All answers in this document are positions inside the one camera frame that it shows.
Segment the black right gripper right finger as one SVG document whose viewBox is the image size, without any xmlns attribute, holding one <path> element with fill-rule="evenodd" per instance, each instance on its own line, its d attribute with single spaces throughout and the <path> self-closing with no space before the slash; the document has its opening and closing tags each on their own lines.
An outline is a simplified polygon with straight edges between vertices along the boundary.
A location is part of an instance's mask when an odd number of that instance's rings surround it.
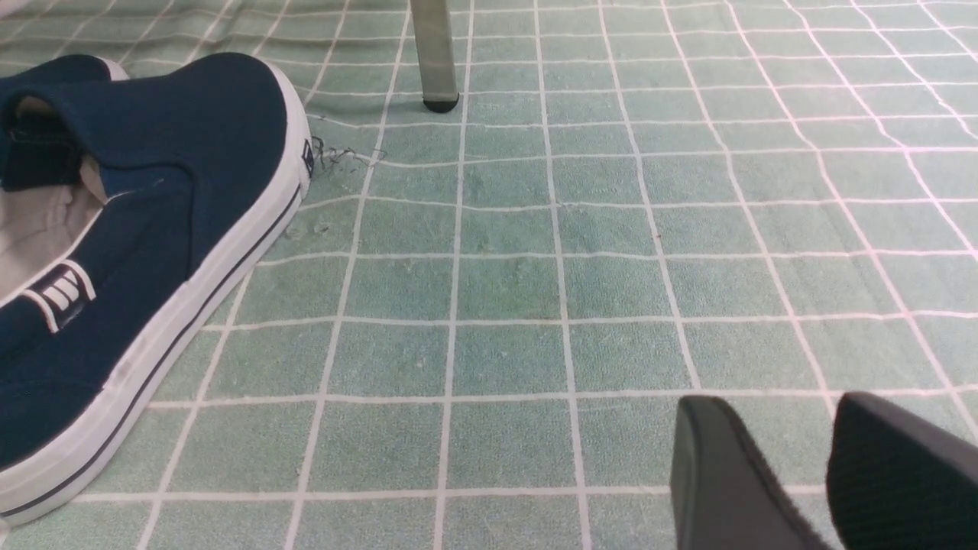
<svg viewBox="0 0 978 550">
<path fill-rule="evenodd" d="M 827 501 L 847 549 L 974 549 L 976 447 L 863 391 L 839 400 Z"/>
</svg>

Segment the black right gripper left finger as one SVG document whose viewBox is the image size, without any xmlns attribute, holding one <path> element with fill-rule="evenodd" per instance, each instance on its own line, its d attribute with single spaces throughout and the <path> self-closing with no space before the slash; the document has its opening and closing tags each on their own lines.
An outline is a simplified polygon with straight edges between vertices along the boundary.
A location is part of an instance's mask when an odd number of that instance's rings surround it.
<svg viewBox="0 0 978 550">
<path fill-rule="evenodd" d="M 827 549 L 723 398 L 683 396 L 670 490 L 678 549 Z"/>
</svg>

